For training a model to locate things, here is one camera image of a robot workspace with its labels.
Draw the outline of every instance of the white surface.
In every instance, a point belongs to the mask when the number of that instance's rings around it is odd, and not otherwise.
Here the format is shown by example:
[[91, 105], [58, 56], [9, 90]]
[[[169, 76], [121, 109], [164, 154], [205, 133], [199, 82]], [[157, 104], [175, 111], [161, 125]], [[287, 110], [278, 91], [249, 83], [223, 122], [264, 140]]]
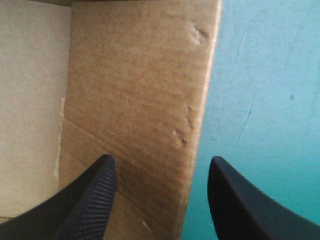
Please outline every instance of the white surface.
[[70, 21], [70, 7], [0, 0], [0, 217], [57, 190]]

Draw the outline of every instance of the teal surface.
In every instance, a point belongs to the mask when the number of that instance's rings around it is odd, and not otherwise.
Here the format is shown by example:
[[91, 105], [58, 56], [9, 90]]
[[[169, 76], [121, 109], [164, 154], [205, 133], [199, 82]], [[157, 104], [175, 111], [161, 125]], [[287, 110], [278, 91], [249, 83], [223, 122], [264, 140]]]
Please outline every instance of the teal surface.
[[216, 240], [208, 169], [223, 156], [320, 224], [320, 1], [225, 0], [183, 240]]

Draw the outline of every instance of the cardboard flap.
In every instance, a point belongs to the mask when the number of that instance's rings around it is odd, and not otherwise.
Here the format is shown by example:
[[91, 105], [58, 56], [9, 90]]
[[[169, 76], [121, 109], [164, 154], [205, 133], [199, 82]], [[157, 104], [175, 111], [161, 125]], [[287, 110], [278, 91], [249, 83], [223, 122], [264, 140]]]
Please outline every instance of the cardboard flap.
[[115, 157], [113, 240], [180, 238], [220, 8], [215, 0], [72, 5], [60, 186], [103, 153]]

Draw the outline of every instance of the cardboard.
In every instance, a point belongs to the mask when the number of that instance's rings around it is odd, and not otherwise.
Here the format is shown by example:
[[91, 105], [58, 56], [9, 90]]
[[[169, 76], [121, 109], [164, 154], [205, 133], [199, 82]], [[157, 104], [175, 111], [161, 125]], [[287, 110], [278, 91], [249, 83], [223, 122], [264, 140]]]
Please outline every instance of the cardboard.
[[72, 4], [59, 183], [115, 157], [106, 239], [180, 238], [220, 13], [219, 0]]
[[35, 2], [47, 3], [47, 4], [55, 4], [71, 7], [73, 0], [31, 0]]
[[0, 0], [0, 217], [57, 191], [71, 8]]

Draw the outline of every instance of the black plastic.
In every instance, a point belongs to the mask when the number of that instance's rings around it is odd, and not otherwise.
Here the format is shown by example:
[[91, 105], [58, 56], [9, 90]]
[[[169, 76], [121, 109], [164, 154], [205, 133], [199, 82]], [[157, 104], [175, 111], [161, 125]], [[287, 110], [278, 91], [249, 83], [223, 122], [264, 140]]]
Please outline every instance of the black plastic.
[[269, 198], [222, 157], [210, 165], [208, 201], [220, 240], [320, 240], [320, 226]]
[[116, 190], [116, 166], [101, 156], [56, 195], [0, 225], [0, 240], [102, 240]]

